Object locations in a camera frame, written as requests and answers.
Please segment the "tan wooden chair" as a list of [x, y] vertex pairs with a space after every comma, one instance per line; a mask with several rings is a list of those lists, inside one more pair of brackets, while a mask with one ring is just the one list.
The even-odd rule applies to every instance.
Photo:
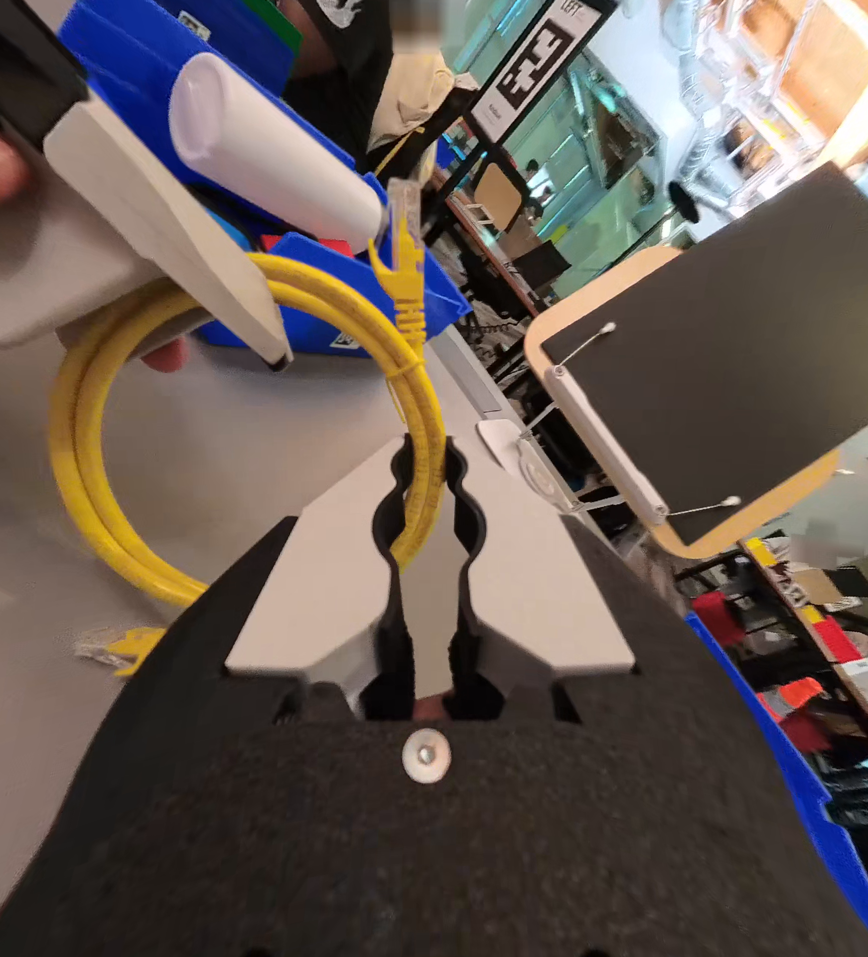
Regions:
[[474, 188], [473, 203], [468, 208], [475, 222], [498, 233], [507, 232], [523, 206], [518, 183], [497, 162], [488, 163]]

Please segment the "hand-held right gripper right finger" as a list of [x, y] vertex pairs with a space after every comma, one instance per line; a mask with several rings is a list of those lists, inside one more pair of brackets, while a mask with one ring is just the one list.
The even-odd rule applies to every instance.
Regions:
[[444, 476], [466, 555], [449, 715], [494, 721], [523, 691], [556, 709], [569, 680], [632, 675], [634, 653], [580, 548], [585, 527], [468, 441], [447, 441]]

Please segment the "black-framed marker sign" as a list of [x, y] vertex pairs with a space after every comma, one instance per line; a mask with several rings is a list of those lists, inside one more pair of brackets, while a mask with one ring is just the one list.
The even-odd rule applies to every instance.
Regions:
[[464, 111], [476, 141], [502, 145], [617, 7], [613, 1], [544, 2]]

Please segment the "red bag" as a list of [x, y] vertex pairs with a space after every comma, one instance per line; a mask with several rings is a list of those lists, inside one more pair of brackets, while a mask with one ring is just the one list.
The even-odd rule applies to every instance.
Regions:
[[723, 592], [705, 592], [692, 598], [691, 610], [719, 646], [729, 648], [744, 643], [746, 631]]

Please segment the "blue plastic bin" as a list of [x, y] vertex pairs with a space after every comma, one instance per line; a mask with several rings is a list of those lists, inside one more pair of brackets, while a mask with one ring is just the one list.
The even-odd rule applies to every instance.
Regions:
[[725, 670], [732, 684], [756, 720], [797, 808], [799, 820], [808, 833], [826, 870], [844, 893], [851, 908], [868, 930], [868, 874], [847, 830], [833, 822], [828, 807], [832, 797], [807, 761], [789, 741], [779, 725], [760, 703], [749, 684], [731, 663], [700, 618], [690, 613], [685, 622], [697, 634]]
[[[239, 226], [265, 252], [281, 253], [345, 283], [395, 321], [395, 305], [378, 281], [368, 250], [354, 254], [344, 241], [315, 238], [192, 171], [177, 156], [168, 127], [172, 87], [189, 59], [210, 53], [356, 172], [347, 153], [279, 98], [293, 53], [241, 2], [76, 2], [58, 37], [87, 70], [93, 90], [208, 209]], [[386, 192], [372, 174], [359, 176], [384, 203], [388, 226]]]

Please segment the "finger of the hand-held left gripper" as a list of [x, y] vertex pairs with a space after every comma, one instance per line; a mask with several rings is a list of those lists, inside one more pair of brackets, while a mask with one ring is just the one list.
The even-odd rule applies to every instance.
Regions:
[[164, 276], [67, 187], [37, 186], [0, 207], [0, 349], [49, 334], [70, 347], [100, 308]]
[[45, 136], [44, 155], [137, 254], [270, 367], [292, 361], [263, 273], [106, 102], [76, 102]]

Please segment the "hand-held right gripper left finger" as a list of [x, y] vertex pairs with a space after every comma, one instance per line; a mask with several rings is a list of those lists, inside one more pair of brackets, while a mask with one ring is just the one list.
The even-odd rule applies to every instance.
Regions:
[[392, 548], [413, 447], [383, 445], [301, 512], [225, 661], [234, 676], [337, 686], [369, 720], [408, 720], [415, 663]]

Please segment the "white bottle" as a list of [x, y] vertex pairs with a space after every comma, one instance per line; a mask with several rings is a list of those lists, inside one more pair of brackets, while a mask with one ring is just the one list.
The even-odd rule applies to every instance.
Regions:
[[380, 242], [388, 217], [377, 192], [221, 57], [181, 68], [168, 127], [189, 169], [266, 213], [354, 254]]

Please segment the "wood-rimmed black tablet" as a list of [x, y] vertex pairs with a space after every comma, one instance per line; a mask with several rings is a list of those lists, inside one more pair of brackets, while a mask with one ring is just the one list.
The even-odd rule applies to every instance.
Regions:
[[524, 354], [657, 544], [724, 551], [832, 483], [868, 428], [868, 198], [827, 162], [530, 325]]

